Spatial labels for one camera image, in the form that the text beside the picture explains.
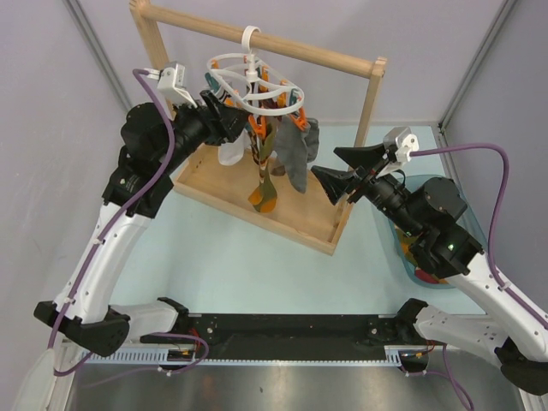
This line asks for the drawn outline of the white plastic clip hanger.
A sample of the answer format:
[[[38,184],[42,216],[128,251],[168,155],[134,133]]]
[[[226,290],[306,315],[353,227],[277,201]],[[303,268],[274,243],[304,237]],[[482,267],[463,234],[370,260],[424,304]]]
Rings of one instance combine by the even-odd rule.
[[[259,32],[258,27],[246,27],[241,36],[242,52],[212,57],[206,63],[206,73],[230,94],[224,104],[255,116],[287,116],[304,108],[305,94],[258,56],[251,37]]]

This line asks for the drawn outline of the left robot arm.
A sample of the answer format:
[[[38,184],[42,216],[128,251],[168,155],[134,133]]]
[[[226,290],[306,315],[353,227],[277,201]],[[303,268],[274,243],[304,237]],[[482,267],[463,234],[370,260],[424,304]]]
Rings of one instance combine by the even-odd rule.
[[[174,187],[171,173],[200,146],[236,140],[247,124],[243,109],[207,90],[200,96],[196,106],[177,105],[174,119],[153,103],[128,112],[92,239],[63,291],[34,310],[36,319],[94,354],[107,357],[127,340],[152,342],[158,333],[173,343],[188,335],[188,310],[168,297],[136,306],[116,306],[110,298],[134,245]]]

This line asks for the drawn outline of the teal clip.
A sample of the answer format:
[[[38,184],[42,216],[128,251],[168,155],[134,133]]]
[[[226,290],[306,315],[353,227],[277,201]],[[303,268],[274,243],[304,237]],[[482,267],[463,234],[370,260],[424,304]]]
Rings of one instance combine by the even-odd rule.
[[[209,88],[213,92],[216,92],[218,90],[219,85],[218,85],[217,81],[211,76],[210,73],[205,73],[205,80],[206,80]]]

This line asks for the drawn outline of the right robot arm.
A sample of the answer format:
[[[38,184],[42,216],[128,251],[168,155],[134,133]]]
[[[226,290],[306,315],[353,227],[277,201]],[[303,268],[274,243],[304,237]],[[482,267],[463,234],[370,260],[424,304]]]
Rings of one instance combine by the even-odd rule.
[[[491,324],[454,318],[424,301],[400,309],[396,336],[404,343],[421,337],[448,343],[498,367],[513,385],[529,394],[547,392],[547,313],[498,268],[491,247],[483,247],[458,220],[468,205],[453,180],[433,177],[409,191],[393,175],[412,158],[447,152],[416,146],[338,147],[348,171],[313,166],[329,201],[365,198],[404,234],[419,268],[473,300]]]

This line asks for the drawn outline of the wooden drying rack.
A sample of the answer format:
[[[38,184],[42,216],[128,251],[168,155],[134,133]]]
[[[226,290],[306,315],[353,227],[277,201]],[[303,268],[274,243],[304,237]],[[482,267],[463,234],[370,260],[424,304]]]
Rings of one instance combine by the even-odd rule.
[[[211,58],[206,69],[229,94],[231,107],[246,110],[247,139],[251,146],[231,166],[218,161],[213,147],[201,144],[174,180],[181,195],[223,211],[241,220],[332,255],[352,211],[349,205],[333,205],[310,170],[305,172],[309,191],[298,192],[287,176],[271,173],[273,147],[280,140],[284,119],[300,133],[309,129],[303,107],[305,95],[286,76],[259,59],[269,51],[334,69],[368,81],[366,97],[354,144],[364,146],[387,60],[370,62],[339,52],[262,33],[257,27],[231,26],[187,13],[132,1],[130,12],[151,64],[158,69],[168,62],[159,24],[186,29],[238,43],[240,53]]]

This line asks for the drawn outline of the white sock black stripes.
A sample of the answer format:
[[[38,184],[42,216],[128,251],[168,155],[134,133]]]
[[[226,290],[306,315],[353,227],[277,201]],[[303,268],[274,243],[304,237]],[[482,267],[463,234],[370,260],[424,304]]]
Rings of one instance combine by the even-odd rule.
[[[213,93],[213,95],[216,97],[216,99],[221,103],[225,103],[227,100],[231,99],[230,94],[227,93],[220,85],[219,85],[219,88],[216,92],[213,92],[210,88],[209,88],[209,90]]]

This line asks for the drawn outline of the olive orange striped sock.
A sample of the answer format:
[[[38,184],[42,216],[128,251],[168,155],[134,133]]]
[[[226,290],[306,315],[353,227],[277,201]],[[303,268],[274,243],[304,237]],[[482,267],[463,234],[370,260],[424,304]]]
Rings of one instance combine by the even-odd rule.
[[[269,161],[273,152],[273,143],[276,136],[276,129],[271,126],[271,131],[265,140],[260,139],[256,134],[252,139],[253,159],[259,167],[259,184],[248,196],[249,203],[259,213],[272,212],[277,205],[277,190],[271,181]]]

